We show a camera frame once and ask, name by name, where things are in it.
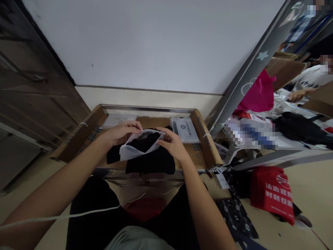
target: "lap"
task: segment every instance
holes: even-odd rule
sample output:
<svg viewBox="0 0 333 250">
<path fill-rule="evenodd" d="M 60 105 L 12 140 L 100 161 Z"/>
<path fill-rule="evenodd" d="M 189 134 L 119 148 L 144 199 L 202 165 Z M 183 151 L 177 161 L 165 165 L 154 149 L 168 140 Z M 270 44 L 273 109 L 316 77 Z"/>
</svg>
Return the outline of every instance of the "lap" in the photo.
<svg viewBox="0 0 333 250">
<path fill-rule="evenodd" d="M 118 205 L 118 198 L 107 182 L 92 176 L 73 200 L 70 213 L 78 214 Z M 145 223 L 133 218 L 122 207 L 70 218 L 66 248 L 104 249 L 122 228 L 129 225 L 152 231 L 175 249 L 199 249 L 185 185 L 160 215 Z"/>
</svg>

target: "pink bag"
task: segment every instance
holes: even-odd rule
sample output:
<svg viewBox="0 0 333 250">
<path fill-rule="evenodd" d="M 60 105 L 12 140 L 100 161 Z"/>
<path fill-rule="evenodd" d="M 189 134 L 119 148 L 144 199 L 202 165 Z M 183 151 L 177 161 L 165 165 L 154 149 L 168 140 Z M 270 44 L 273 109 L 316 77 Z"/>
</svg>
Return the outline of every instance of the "pink bag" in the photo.
<svg viewBox="0 0 333 250">
<path fill-rule="evenodd" d="M 275 80 L 276 77 L 270 77 L 264 69 L 232 114 L 237 115 L 248 110 L 254 112 L 271 110 L 274 106 L 273 82 Z"/>
</svg>

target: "star decal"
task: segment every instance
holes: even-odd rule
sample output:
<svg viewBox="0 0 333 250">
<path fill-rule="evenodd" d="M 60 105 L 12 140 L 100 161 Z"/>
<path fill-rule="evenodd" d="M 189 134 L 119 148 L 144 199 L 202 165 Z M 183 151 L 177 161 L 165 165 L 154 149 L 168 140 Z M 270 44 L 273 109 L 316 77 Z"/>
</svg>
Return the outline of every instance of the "star decal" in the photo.
<svg viewBox="0 0 333 250">
<path fill-rule="evenodd" d="M 265 51 L 264 53 L 259 52 L 259 56 L 256 59 L 260 59 L 261 61 L 264 60 L 266 57 L 268 57 L 267 52 L 268 50 Z"/>
</svg>

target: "hand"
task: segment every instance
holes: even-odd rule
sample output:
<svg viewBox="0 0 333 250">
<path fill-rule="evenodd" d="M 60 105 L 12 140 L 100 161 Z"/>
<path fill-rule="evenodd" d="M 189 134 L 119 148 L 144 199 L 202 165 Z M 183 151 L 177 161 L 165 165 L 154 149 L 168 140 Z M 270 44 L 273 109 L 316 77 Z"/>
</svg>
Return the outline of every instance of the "hand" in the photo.
<svg viewBox="0 0 333 250">
<path fill-rule="evenodd" d="M 289 94 L 289 102 L 299 102 L 304 96 L 311 93 L 312 90 L 298 90 Z"/>
<path fill-rule="evenodd" d="M 159 131 L 166 133 L 163 140 L 159 140 L 158 144 L 166 148 L 169 153 L 178 159 L 180 162 L 185 160 L 191 160 L 188 152 L 186 151 L 179 136 L 167 128 L 157 127 Z"/>
<path fill-rule="evenodd" d="M 102 136 L 106 138 L 111 146 L 116 146 L 125 143 L 131 134 L 139 134 L 142 130 L 140 122 L 125 121 L 109 129 Z"/>
</svg>

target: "tile floor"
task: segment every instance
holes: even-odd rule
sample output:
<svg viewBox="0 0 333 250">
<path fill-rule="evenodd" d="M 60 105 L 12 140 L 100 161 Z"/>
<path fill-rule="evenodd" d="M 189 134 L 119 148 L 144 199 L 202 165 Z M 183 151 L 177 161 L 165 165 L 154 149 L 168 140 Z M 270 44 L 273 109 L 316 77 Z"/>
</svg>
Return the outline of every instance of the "tile floor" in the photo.
<svg viewBox="0 0 333 250">
<path fill-rule="evenodd" d="M 297 165 L 285 170 L 292 187 L 294 202 L 303 211 L 303 215 L 310 219 L 313 230 L 329 249 L 333 249 L 333 238 L 330 237 L 333 232 L 332 165 L 333 160 L 330 160 Z M 10 187 L 9 194 L 0 198 L 0 222 L 43 181 L 63 166 L 64 163 L 50 160 L 48 155 L 40 157 Z M 203 176 L 203 180 L 206 182 L 208 178 Z M 147 187 L 133 189 L 131 187 L 120 188 L 113 184 L 110 186 L 122 204 L 135 199 L 144 192 L 147 192 L 148 195 L 156 195 L 170 190 L 167 187 L 151 190 Z M 177 189 L 165 195 L 164 198 L 170 201 L 176 193 Z M 219 195 L 224 196 L 225 193 L 212 191 L 214 198 Z M 326 249 L 310 229 L 303 230 L 287 223 L 281 223 L 271 214 L 251 207 L 248 199 L 242 200 L 242 203 L 260 236 L 257 242 L 267 249 Z M 64 211 L 64 214 L 68 213 L 69 207 Z M 65 249 L 67 224 L 66 219 L 56 221 L 36 249 Z"/>
</svg>

